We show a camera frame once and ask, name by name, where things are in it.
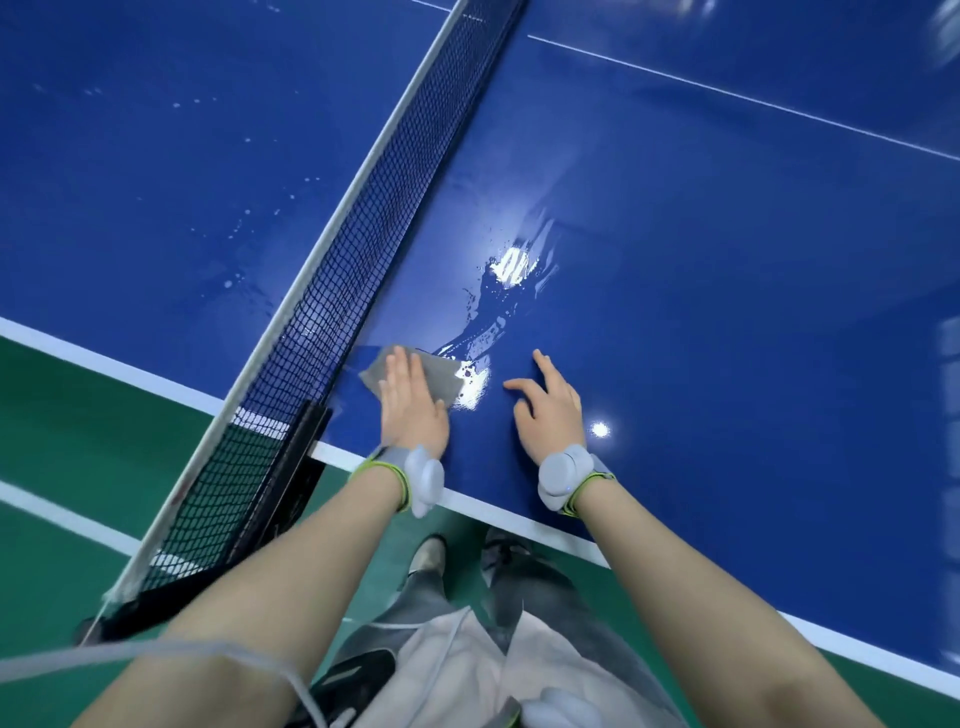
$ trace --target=black mesh net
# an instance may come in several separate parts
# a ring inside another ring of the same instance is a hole
[[[222,566],[307,400],[324,401],[523,0],[472,0],[189,492],[141,591]]]

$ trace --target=table tennis table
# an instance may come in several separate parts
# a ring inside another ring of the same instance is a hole
[[[383,345],[465,360],[443,504],[603,564],[500,387],[539,347],[678,534],[818,646],[960,697],[947,6],[531,0],[313,456],[376,446]],[[18,9],[0,56],[0,334],[216,414],[448,7],[63,11]]]

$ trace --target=forearm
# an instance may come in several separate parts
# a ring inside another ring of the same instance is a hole
[[[776,610],[619,483],[591,481],[577,511],[705,725],[879,725]]]
[[[389,470],[360,473],[317,513],[201,594],[170,623],[164,638],[237,643],[295,667],[309,681],[400,494]],[[234,726],[282,725],[294,700],[274,676],[227,659],[141,659],[78,725],[153,720],[151,725],[172,726],[220,719]]]

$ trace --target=hand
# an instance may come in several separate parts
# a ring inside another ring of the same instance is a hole
[[[587,440],[580,395],[539,349],[534,350],[534,361],[543,373],[546,392],[533,379],[508,379],[503,386],[519,390],[526,398],[514,406],[516,431],[523,449],[539,466],[547,455],[570,445],[585,446]]]
[[[394,347],[387,355],[387,378],[380,379],[380,442],[414,449],[423,445],[440,459],[450,438],[450,422],[443,400],[430,399],[423,362],[417,354]]]

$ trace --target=shoe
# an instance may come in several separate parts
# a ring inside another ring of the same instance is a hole
[[[438,571],[444,575],[446,568],[446,539],[439,533],[427,536],[417,547],[414,557],[410,560],[407,576],[414,571]]]
[[[488,587],[493,582],[493,572],[498,566],[509,564],[514,554],[533,553],[529,544],[530,542],[526,539],[491,526],[483,540],[483,550],[480,552],[480,574]]]

